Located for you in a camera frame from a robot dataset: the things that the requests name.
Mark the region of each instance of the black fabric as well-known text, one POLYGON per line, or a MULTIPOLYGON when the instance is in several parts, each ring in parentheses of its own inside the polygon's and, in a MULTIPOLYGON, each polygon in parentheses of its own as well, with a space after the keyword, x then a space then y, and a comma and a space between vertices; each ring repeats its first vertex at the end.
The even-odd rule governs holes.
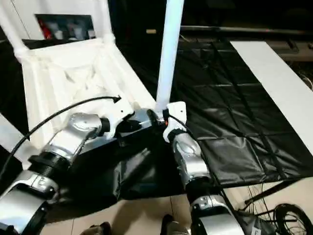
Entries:
MULTIPOLYGON (((118 47, 155 97, 160 40, 118 47)), ((0 44, 0 52, 0 111, 25 133, 21 67, 9 44, 0 44)), ((180 43, 171 96, 179 100, 224 187, 313 176, 311 154, 230 43, 180 43)), ((66 179, 50 220, 82 216, 122 198, 183 192, 171 149, 152 128, 83 154, 66 179)))

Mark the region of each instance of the floor tile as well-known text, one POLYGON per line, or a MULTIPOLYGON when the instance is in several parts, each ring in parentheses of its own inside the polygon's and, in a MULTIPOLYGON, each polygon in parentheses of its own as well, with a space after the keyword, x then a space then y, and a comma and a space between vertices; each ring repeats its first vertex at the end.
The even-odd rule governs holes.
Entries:
POLYGON ((79 235, 91 225, 108 221, 113 235, 138 235, 149 231, 150 235, 159 235, 162 218, 172 214, 170 197, 120 201, 117 204, 74 220, 72 235, 79 235))
POLYGON ((40 235, 71 235, 73 219, 46 224, 40 235))
POLYGON ((185 227, 191 226, 190 205, 186 194, 172 196, 174 219, 185 227))

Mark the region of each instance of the person's foot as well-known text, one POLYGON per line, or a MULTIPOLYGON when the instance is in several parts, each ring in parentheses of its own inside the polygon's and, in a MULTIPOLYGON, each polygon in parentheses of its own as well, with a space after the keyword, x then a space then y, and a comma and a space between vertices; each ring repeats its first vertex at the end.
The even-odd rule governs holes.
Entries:
POLYGON ((103 235, 112 235, 111 225, 109 222, 104 222, 100 224, 100 227, 102 228, 103 235))
POLYGON ((167 225, 174 221, 174 218, 170 214, 166 214, 162 219, 161 233, 160 235, 166 235, 167 225))

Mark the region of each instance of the white panel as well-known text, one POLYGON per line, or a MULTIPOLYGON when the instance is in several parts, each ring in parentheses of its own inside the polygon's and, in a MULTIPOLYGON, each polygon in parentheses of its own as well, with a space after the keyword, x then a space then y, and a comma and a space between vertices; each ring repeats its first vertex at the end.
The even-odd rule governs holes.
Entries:
POLYGON ((96 37, 102 37, 110 22, 99 0, 14 0, 15 7, 31 39, 44 39, 35 14, 91 15, 96 37))
POLYGON ((313 154, 313 92, 265 42, 231 42, 313 154))

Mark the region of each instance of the black tarp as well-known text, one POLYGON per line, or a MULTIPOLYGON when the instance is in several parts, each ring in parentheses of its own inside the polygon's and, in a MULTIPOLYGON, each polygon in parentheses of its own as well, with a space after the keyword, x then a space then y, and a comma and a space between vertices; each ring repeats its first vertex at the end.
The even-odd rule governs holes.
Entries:
MULTIPOLYGON (((118 44, 153 97, 159 42, 118 44)), ((9 44, 0 44, 0 111, 25 133, 22 74, 12 53, 9 44)), ((179 100, 186 102, 187 125, 223 186, 313 176, 312 155, 230 43, 180 43, 171 96, 179 100)), ((120 199, 182 192, 170 147, 150 128, 80 156, 51 219, 82 216, 120 199)))

